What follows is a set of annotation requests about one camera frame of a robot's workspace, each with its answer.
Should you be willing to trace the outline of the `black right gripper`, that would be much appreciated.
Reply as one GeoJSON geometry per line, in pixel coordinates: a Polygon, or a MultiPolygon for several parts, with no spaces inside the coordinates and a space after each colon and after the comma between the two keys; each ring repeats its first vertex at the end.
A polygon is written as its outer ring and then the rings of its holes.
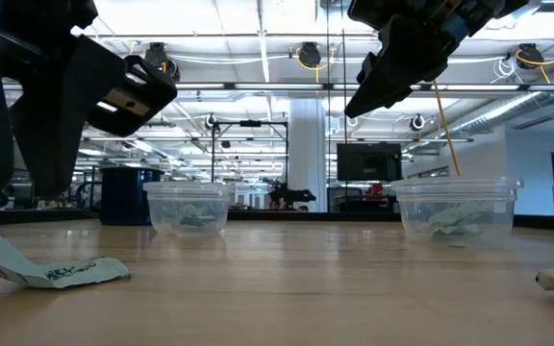
{"type": "Polygon", "coordinates": [[[347,15],[380,31],[382,49],[369,52],[356,80],[359,88],[344,113],[355,118],[390,108],[412,86],[436,79],[458,47],[450,35],[473,36],[492,19],[520,10],[530,0],[351,0],[347,15]]]}

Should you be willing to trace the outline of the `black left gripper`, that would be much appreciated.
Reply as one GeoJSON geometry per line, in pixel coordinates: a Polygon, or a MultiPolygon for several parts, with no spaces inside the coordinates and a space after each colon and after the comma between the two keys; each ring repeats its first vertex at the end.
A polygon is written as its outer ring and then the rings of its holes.
{"type": "Polygon", "coordinates": [[[94,0],[0,0],[0,189],[13,173],[13,134],[38,195],[68,189],[88,115],[121,83],[125,62],[88,37],[94,0]],[[22,96],[11,116],[1,80],[22,96]]]}

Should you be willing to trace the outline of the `black monitor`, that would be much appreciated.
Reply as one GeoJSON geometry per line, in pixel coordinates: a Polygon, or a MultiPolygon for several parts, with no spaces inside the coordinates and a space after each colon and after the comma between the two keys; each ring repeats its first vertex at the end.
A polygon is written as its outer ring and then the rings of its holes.
{"type": "Polygon", "coordinates": [[[394,143],[337,145],[339,181],[394,182],[402,179],[401,147],[394,143]]]}

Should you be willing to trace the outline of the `long ceiling light strip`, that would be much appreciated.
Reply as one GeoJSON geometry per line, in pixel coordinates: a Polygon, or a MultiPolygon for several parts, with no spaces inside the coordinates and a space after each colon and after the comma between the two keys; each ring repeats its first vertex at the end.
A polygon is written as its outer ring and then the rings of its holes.
{"type": "MultiPolygon", "coordinates": [[[[483,84],[438,84],[440,91],[484,91],[484,92],[554,92],[554,85],[483,85],[483,84]]],[[[298,84],[298,83],[181,83],[181,90],[292,90],[292,91],[356,91],[356,84],[298,84]]]]}

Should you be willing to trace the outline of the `white building column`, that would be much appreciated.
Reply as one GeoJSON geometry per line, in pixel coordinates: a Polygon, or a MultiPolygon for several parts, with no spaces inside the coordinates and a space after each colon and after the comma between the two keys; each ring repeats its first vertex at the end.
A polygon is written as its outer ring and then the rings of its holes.
{"type": "Polygon", "coordinates": [[[320,99],[291,99],[289,117],[289,168],[291,189],[308,189],[316,198],[310,212],[326,212],[326,111],[320,99]]]}

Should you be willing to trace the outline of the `dark cylindrical cup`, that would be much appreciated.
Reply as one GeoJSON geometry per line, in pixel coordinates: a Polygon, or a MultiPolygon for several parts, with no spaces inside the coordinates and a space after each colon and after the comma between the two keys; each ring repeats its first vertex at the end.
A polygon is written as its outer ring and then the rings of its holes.
{"type": "Polygon", "coordinates": [[[143,167],[108,167],[102,170],[100,222],[114,226],[151,224],[145,183],[161,180],[163,172],[143,167]]]}

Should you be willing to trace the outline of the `clear plastic deli cup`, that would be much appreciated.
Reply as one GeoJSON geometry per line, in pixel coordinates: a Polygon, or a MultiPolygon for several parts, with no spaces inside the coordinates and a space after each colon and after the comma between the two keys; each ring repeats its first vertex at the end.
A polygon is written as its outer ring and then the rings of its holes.
{"type": "Polygon", "coordinates": [[[150,219],[153,228],[164,235],[216,235],[224,230],[228,211],[234,201],[233,185],[198,182],[145,183],[150,219]],[[204,227],[180,224],[180,210],[195,205],[205,214],[216,217],[216,222],[204,227]]]}
{"type": "Polygon", "coordinates": [[[424,178],[394,182],[406,238],[412,242],[467,247],[499,247],[512,235],[517,191],[521,180],[508,178],[424,178]],[[479,235],[432,235],[428,220],[434,214],[464,202],[477,202],[483,210],[459,224],[476,224],[479,235]]]}

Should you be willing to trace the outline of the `silver ventilation duct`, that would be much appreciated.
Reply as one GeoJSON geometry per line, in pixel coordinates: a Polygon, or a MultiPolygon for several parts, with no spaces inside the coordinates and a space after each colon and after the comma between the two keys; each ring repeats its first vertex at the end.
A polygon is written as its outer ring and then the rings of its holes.
{"type": "Polygon", "coordinates": [[[450,125],[450,134],[478,133],[511,120],[535,106],[547,106],[554,100],[554,83],[550,85],[524,85],[524,93],[510,99],[490,102],[464,116],[465,122],[450,125]]]}

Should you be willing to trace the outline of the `black background rig frame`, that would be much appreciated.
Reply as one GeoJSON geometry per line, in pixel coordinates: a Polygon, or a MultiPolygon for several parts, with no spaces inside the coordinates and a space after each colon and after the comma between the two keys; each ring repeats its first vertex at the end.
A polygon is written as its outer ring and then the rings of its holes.
{"type": "Polygon", "coordinates": [[[274,141],[282,141],[285,143],[285,174],[289,174],[289,162],[290,162],[290,131],[289,123],[287,121],[262,121],[256,119],[245,119],[239,121],[215,121],[211,128],[211,182],[215,180],[215,155],[216,144],[219,141],[230,142],[243,142],[243,141],[266,141],[273,143],[274,141]],[[257,129],[262,127],[268,127],[271,130],[270,137],[225,137],[225,134],[232,128],[239,127],[243,129],[257,129]]]}

